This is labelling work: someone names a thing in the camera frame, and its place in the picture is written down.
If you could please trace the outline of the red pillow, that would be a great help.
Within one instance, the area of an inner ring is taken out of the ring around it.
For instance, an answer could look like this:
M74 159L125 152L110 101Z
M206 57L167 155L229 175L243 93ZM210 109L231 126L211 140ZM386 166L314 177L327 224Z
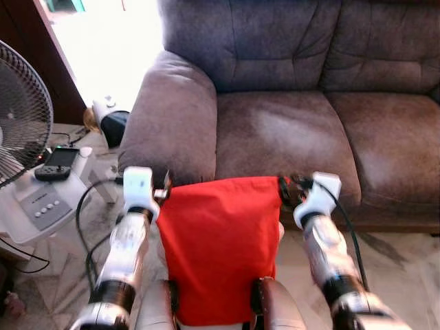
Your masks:
M252 283L276 275L282 201L274 177L176 186L157 220L185 326L249 322Z

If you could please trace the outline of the brown fabric sofa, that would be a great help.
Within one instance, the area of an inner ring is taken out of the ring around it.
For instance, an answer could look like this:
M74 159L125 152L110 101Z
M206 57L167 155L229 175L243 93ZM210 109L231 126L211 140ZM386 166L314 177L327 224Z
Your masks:
M333 173L356 229L440 231L440 0L157 6L120 167L176 185Z

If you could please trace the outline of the small black bin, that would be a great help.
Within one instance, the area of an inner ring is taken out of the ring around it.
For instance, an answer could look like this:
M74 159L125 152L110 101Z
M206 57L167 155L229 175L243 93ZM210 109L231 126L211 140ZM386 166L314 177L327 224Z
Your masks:
M109 112L98 122L98 128L100 128L110 150L118 148L122 143L129 116L130 113L126 111Z

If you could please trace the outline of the white rounded appliance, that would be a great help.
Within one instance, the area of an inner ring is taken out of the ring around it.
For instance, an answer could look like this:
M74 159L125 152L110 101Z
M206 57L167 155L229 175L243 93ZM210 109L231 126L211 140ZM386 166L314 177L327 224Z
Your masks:
M94 98L90 108L91 122L94 128L100 129L100 125L111 114L128 113L130 110L123 104L118 103L116 98L111 95Z

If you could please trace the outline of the black handheld device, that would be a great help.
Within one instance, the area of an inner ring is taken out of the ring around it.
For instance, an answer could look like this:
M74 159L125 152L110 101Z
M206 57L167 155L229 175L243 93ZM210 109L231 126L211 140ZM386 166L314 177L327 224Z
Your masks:
M35 169L35 179L41 182L61 182L68 179L78 156L78 148L54 148L46 162Z

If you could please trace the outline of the white table fan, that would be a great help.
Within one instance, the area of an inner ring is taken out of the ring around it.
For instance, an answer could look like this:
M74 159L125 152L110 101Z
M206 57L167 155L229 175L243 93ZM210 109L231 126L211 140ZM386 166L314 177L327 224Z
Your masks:
M44 182L34 171L52 151L53 107L34 68L0 41L0 233L16 244L47 238L72 220L86 184L90 148L79 150L66 180Z

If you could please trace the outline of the dark wooden door frame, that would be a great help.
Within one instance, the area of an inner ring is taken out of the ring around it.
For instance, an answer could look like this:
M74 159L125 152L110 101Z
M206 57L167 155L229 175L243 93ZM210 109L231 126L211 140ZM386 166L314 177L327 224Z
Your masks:
M0 41L24 56L41 76L51 96L54 122L82 124L86 104L40 0L0 0Z

